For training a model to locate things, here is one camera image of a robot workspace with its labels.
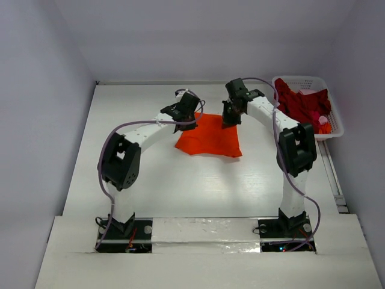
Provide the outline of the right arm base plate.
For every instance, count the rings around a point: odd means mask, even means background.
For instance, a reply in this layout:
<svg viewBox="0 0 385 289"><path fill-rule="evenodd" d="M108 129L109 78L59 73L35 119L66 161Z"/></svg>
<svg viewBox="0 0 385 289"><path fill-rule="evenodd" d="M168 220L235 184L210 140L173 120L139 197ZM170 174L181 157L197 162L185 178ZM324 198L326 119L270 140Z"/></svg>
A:
<svg viewBox="0 0 385 289"><path fill-rule="evenodd" d="M316 252L310 220L306 217L303 225L288 232L280 226L278 219L259 219L253 233L259 236L260 251L275 252Z"/></svg>

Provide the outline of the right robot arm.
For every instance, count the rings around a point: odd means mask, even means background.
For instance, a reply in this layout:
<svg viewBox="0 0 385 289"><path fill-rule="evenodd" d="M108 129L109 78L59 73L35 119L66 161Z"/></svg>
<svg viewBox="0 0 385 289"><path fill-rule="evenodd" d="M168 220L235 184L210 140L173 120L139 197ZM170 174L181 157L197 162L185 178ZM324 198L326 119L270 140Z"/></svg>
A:
<svg viewBox="0 0 385 289"><path fill-rule="evenodd" d="M223 101L223 127L241 124L246 114L270 129L277 149L277 164L283 172L283 196L275 219L258 221L257 230L262 238L295 238L303 226L309 226L304 206L308 172L317 158L313 126L300 123L278 108L258 89L249 90L242 78L226 84L229 95Z"/></svg>

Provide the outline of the orange t-shirt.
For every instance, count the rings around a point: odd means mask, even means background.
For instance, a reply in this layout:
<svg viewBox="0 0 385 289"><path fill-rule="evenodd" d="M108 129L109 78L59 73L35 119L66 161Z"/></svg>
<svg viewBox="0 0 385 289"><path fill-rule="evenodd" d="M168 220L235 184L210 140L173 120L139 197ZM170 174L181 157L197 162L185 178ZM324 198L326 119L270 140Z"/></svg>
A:
<svg viewBox="0 0 385 289"><path fill-rule="evenodd" d="M194 130L184 131L175 148L188 155L211 154L231 158L242 156L236 126L222 127L222 116L204 114Z"/></svg>

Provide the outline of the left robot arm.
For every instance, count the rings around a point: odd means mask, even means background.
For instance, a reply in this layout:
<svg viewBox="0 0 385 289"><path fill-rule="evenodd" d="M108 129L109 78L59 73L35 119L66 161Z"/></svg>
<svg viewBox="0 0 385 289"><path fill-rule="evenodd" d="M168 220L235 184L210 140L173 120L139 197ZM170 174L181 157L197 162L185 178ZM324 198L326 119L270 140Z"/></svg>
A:
<svg viewBox="0 0 385 289"><path fill-rule="evenodd" d="M134 206L126 190L138 178L141 154L166 137L197 128L204 105L192 91L179 89L174 103L154 118L123 123L110 132L97 164L100 188L111 204L103 236L108 231L121 238L133 234Z"/></svg>

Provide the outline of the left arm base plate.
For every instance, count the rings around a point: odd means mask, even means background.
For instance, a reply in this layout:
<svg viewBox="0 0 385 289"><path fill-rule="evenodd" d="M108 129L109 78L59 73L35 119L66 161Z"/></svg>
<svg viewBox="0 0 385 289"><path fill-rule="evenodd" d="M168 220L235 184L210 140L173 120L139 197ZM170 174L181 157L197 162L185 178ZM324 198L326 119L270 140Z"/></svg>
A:
<svg viewBox="0 0 385 289"><path fill-rule="evenodd" d="M96 251L99 253L151 253L153 219L138 218L132 225L131 232L124 236L118 227L113 224L108 228L105 237L105 228L108 219L96 217L98 235Z"/></svg>

